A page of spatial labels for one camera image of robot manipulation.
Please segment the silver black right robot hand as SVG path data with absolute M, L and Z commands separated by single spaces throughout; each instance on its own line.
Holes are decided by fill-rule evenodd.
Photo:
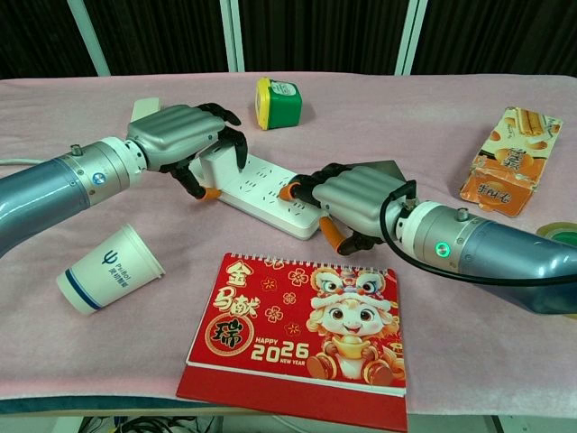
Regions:
M 371 165 L 331 163 L 296 175 L 279 197 L 325 212 L 319 219 L 322 233 L 337 253 L 349 255 L 397 239 L 399 220 L 417 205 L 417 184 Z

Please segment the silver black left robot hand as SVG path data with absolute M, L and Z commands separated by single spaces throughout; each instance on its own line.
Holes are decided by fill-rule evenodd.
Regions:
M 127 138 L 142 149 L 149 171 L 171 174 L 199 200 L 213 199 L 220 196 L 220 191 L 201 186 L 189 164 L 201 150 L 223 139 L 234 145 L 237 167 L 245 167 L 246 138 L 226 123 L 240 125 L 241 120 L 216 103 L 175 105 L 130 122 Z

